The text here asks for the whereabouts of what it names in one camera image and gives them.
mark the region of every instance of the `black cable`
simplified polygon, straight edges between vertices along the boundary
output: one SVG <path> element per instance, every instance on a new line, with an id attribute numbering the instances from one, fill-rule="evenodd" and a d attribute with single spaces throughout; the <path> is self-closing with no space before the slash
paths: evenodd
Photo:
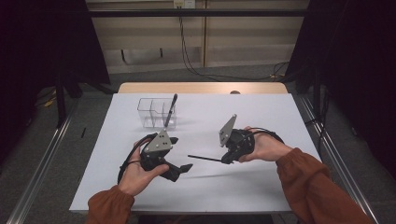
<path id="1" fill-rule="evenodd" d="M 274 65 L 274 73 L 273 73 L 273 76 L 274 76 L 274 82 L 276 81 L 276 73 L 277 72 L 279 72 L 279 70 L 283 67 L 283 66 L 285 66 L 285 64 L 288 64 L 289 62 L 283 62 L 283 63 L 277 63 L 276 65 Z"/>
<path id="2" fill-rule="evenodd" d="M 242 79 L 242 80 L 250 80 L 250 81 L 260 81 L 260 80 L 265 80 L 265 79 L 267 79 L 267 78 L 270 78 L 271 76 L 268 76 L 268 77 L 259 77 L 259 78 L 248 78 L 248 77 L 229 77 L 229 76 L 222 76 L 222 75 L 211 75 L 211 74 L 200 74 L 199 72 L 197 72 L 194 68 L 193 68 L 193 66 L 191 65 L 191 62 L 190 62 L 190 58 L 189 58 L 189 54 L 188 54 L 188 52 L 187 52 L 187 47 L 186 47 L 186 40 L 185 40 L 185 38 L 184 38 L 184 25 L 183 25 L 183 18 L 182 17 L 179 17 L 179 24 L 180 24 L 180 36 L 181 36 L 181 52 L 182 52 L 182 55 L 183 55 L 183 62 L 184 62 L 184 65 L 185 65 L 185 67 L 187 68 L 187 70 L 190 72 L 190 73 L 192 73 L 192 74 L 194 74 L 194 75 L 197 75 L 197 76 L 201 76 L 201 77 L 206 77 L 206 78 L 209 78 L 209 79 L 211 79 L 211 80 L 214 80 L 214 81 L 217 81 L 217 82 L 220 82 L 220 80 L 217 80 L 217 79 L 215 79 L 215 78 L 213 78 L 213 77 L 227 77 L 227 78 L 235 78 L 235 79 Z"/>
<path id="3" fill-rule="evenodd" d="M 39 103 L 39 104 L 36 104 L 35 106 L 44 105 L 44 104 L 46 104 L 46 103 L 48 103 L 48 102 L 50 102 L 50 101 L 54 101 L 55 99 L 56 99 L 56 96 L 53 96 L 53 97 L 49 98 L 47 101 L 42 102 L 42 103 Z"/>
<path id="4" fill-rule="evenodd" d="M 53 93 L 54 91 L 56 90 L 56 88 L 52 88 L 50 91 L 48 91 L 48 92 L 46 92 L 46 93 L 44 93 L 43 95 L 41 95 L 41 96 L 37 96 L 37 100 L 40 100 L 41 98 L 44 98 L 44 97 L 46 97 L 46 96 L 48 96 L 48 95 L 50 95 L 51 93 Z"/>
<path id="5" fill-rule="evenodd" d="M 118 179 L 117 179 L 117 184 L 120 183 L 120 181 L 121 181 L 121 179 L 122 179 L 122 176 L 123 176 L 123 173 L 125 172 L 125 169 L 128 167 L 129 164 L 131 164 L 131 163 L 129 162 L 129 159 L 131 159 L 131 156 L 134 154 L 134 152 L 136 151 L 136 149 L 137 149 L 138 147 L 141 147 L 141 146 L 144 144 L 144 142 L 145 142 L 146 140 L 148 140 L 148 139 L 153 139 L 156 135 L 157 135 L 156 133 L 148 134 L 148 135 L 146 135 L 144 138 L 140 139 L 140 140 L 134 145 L 134 147 L 132 148 L 131 152 L 128 154 L 128 157 L 126 158 L 126 160 L 124 161 L 124 163 L 122 164 L 122 166 L 120 166 L 120 171 L 119 171 L 119 176 L 118 176 Z"/>
<path id="6" fill-rule="evenodd" d="M 254 135 L 256 133 L 266 133 L 266 134 L 269 134 L 270 136 L 274 137 L 277 141 L 284 143 L 283 140 L 274 132 L 268 131 L 264 128 L 249 128 L 248 130 L 251 130 L 251 129 L 256 129 L 258 131 L 247 134 L 246 136 L 244 136 L 244 138 L 241 141 L 247 139 L 248 137 L 250 137 L 251 135 Z"/>
<path id="7" fill-rule="evenodd" d="M 315 64 L 316 60 L 308 57 L 295 71 L 288 73 L 287 76 L 282 77 L 278 82 L 287 83 L 295 80 L 300 74 L 308 73 L 311 69 L 311 64 Z"/>

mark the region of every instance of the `transparent box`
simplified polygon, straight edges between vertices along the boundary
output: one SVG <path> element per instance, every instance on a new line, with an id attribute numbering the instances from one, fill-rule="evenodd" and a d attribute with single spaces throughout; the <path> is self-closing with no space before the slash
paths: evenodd
<path id="1" fill-rule="evenodd" d="M 173 98 L 141 98 L 137 111 L 145 128 L 163 128 L 170 114 L 167 129 L 176 128 L 176 105 L 169 113 Z"/>

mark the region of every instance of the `black curtain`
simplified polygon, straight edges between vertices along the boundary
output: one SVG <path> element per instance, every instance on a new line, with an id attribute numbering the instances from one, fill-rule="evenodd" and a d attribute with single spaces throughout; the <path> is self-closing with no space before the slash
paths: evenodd
<path id="1" fill-rule="evenodd" d="M 57 74 L 109 83 L 105 60 L 84 0 L 0 2 L 1 153 L 12 149 Z"/>
<path id="2" fill-rule="evenodd" d="M 341 3 L 311 0 L 310 9 L 324 2 Z M 320 83 L 396 177 L 396 2 L 342 2 L 334 17 L 305 18 L 287 76 L 306 91 L 319 70 Z"/>

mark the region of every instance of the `wall outlet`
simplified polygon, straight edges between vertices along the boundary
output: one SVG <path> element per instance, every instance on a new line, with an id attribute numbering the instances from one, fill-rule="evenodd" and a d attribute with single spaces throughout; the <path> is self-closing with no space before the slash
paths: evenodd
<path id="1" fill-rule="evenodd" d="M 184 8 L 184 0 L 174 0 L 174 8 Z"/>
<path id="2" fill-rule="evenodd" d="M 195 0 L 185 0 L 184 8 L 195 8 Z"/>

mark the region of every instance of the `rust-colored sleeve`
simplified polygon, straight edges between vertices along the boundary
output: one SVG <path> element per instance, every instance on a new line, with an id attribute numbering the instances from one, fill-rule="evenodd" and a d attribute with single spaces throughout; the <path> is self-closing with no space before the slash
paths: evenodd
<path id="1" fill-rule="evenodd" d="M 303 223 L 373 223 L 314 157 L 295 148 L 276 164 L 290 208 Z"/>
<path id="2" fill-rule="evenodd" d="M 125 224 L 133 204 L 134 197 L 121 192 L 117 185 L 96 193 L 88 201 L 86 224 Z"/>

